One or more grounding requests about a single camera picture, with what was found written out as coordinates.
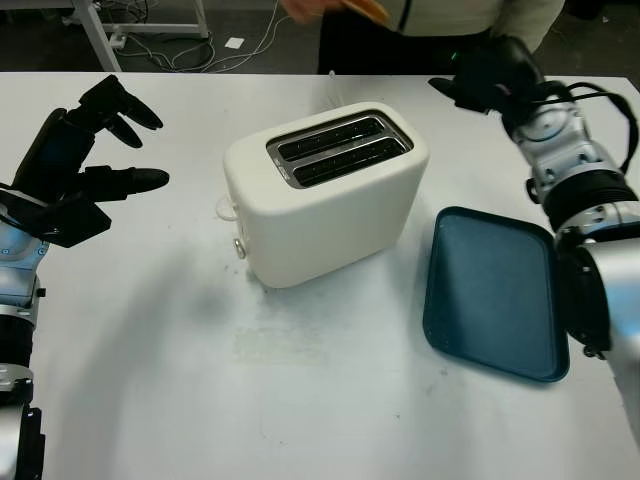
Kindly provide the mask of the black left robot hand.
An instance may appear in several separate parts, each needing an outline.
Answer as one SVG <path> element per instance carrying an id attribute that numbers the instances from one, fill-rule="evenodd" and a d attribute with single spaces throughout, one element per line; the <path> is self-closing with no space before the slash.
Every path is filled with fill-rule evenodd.
<path id="1" fill-rule="evenodd" d="M 102 130 L 131 148 L 143 146 L 128 120 L 149 130 L 163 127 L 146 104 L 109 75 L 81 96 L 77 108 L 58 108 L 47 117 L 17 169 L 12 188 L 53 204 L 77 193 L 94 202 L 121 201 L 167 185 L 170 176 L 161 169 L 81 168 Z"/>

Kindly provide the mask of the person's bare hand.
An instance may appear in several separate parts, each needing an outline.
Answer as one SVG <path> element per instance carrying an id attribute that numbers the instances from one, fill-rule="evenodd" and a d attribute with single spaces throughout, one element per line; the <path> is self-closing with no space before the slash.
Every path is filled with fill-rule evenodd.
<path id="1" fill-rule="evenodd" d="M 279 3 L 297 23 L 307 23 L 327 11 L 343 8 L 340 0 L 280 0 Z"/>

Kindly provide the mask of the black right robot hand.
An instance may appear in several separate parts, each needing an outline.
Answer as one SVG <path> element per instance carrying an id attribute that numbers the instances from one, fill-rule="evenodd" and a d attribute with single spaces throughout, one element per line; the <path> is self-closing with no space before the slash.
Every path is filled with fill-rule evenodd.
<path id="1" fill-rule="evenodd" d="M 525 44 L 510 36 L 493 38 L 460 54 L 453 78 L 428 84 L 463 109 L 504 116 L 526 112 L 544 76 Z"/>

